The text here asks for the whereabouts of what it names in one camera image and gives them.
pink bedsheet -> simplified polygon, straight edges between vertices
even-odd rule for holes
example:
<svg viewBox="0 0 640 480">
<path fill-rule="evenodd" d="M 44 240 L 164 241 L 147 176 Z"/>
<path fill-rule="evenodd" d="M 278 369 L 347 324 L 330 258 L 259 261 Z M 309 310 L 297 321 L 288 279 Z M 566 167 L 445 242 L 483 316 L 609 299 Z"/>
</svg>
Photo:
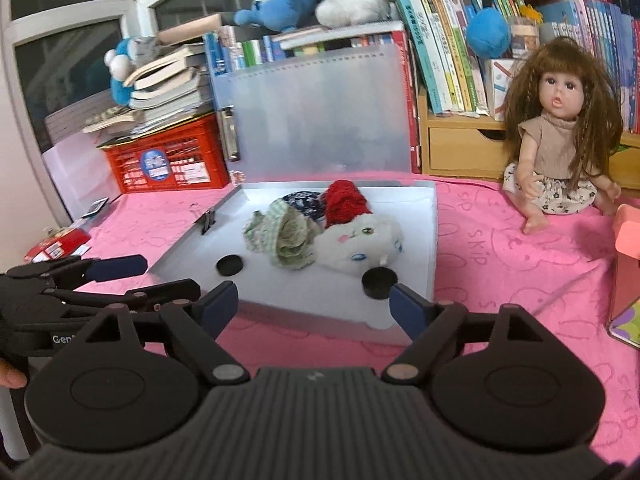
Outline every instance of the pink bedsheet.
<svg viewBox="0 0 640 480">
<path fill-rule="evenodd" d="M 552 218 L 549 230 L 526 237 L 519 231 L 522 218 L 497 185 L 441 180 L 436 186 L 436 298 L 460 301 L 476 312 L 517 303 L 534 313 L 605 385 L 607 405 L 593 449 L 609 462 L 634 459 L 640 450 L 640 352 L 613 340 L 603 328 L 614 261 L 611 219 L 589 208 Z M 111 215 L 91 229 L 92 248 L 86 256 L 141 253 L 151 265 L 224 193 L 123 196 Z M 148 278 L 93 284 L 85 290 L 121 293 L 143 283 Z M 244 319 L 233 320 L 218 341 L 251 370 L 263 365 L 380 370 L 401 351 Z"/>
</svg>

bolt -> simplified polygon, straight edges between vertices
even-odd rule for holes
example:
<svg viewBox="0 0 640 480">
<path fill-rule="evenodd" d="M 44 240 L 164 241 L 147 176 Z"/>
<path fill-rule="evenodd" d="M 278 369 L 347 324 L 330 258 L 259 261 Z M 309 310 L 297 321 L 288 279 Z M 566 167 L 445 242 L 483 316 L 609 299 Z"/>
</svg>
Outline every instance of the bolt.
<svg viewBox="0 0 640 480">
<path fill-rule="evenodd" d="M 406 363 L 391 365 L 386 369 L 386 374 L 389 377 L 397 379 L 399 381 L 406 381 L 408 379 L 416 378 L 418 376 L 418 373 L 420 373 L 418 368 Z"/>
<path fill-rule="evenodd" d="M 220 365 L 213 368 L 213 376 L 219 381 L 235 381 L 244 375 L 244 368 L 239 365 Z"/>
</svg>

doll's left hand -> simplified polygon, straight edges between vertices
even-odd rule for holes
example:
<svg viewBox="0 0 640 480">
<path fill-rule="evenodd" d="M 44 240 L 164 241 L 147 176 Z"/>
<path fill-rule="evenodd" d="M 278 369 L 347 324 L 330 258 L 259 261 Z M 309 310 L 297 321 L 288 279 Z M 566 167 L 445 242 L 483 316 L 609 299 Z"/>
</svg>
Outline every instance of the doll's left hand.
<svg viewBox="0 0 640 480">
<path fill-rule="evenodd" d="M 615 202 L 622 195 L 622 188 L 619 184 L 615 182 L 611 182 L 607 188 L 604 190 L 607 196 L 610 198 L 612 202 Z"/>
</svg>

beige top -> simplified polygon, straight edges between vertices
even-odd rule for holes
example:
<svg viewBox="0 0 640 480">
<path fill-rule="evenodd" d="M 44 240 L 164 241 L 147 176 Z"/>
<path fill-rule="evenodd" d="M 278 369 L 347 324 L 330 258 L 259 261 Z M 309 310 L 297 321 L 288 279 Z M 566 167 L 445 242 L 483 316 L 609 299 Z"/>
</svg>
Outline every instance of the beige top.
<svg viewBox="0 0 640 480">
<path fill-rule="evenodd" d="M 537 174 L 559 180 L 571 179 L 569 164 L 575 156 L 574 126 L 575 121 L 558 119 L 546 110 L 540 117 L 518 125 L 520 136 L 528 133 L 538 145 L 533 167 Z"/>
</svg>

doll's skirt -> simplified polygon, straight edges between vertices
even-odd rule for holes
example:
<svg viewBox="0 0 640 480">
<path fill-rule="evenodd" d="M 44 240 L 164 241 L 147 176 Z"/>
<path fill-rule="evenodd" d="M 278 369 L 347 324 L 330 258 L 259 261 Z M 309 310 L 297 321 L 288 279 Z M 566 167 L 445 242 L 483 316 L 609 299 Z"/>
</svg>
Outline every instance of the doll's skirt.
<svg viewBox="0 0 640 480">
<path fill-rule="evenodd" d="M 517 162 L 512 162 L 504 170 L 504 183 L 502 188 L 505 191 L 516 194 L 521 191 L 516 183 L 515 172 L 518 167 Z M 596 198 L 596 187 L 589 180 L 581 180 L 578 189 L 569 189 L 568 180 L 545 177 L 539 182 L 543 191 L 540 196 L 533 200 L 543 212 L 551 215 L 567 215 L 582 211 L 590 206 Z"/>
</svg>

